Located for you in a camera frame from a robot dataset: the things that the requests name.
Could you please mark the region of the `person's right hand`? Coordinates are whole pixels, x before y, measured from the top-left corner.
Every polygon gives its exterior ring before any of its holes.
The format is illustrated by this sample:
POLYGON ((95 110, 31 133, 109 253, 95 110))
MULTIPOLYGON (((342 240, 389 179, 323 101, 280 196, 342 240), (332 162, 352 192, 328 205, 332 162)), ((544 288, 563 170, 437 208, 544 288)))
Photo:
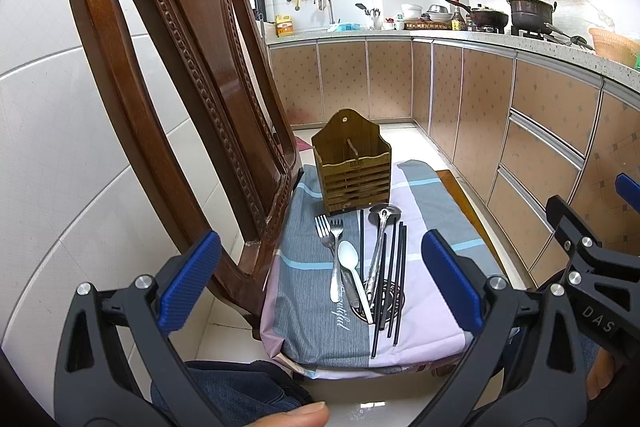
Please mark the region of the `person's right hand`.
POLYGON ((615 375, 615 359, 610 352, 600 349, 587 377, 587 393, 594 400, 611 384, 615 375))

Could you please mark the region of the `person's left hand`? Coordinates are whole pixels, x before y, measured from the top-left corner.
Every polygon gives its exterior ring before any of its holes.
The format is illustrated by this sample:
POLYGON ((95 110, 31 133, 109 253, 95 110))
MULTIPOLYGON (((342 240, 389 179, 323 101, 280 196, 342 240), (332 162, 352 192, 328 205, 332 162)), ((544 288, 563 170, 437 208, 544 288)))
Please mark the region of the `person's left hand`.
POLYGON ((330 411, 323 401, 311 403, 295 410, 265 416, 247 427, 324 427, 330 411))

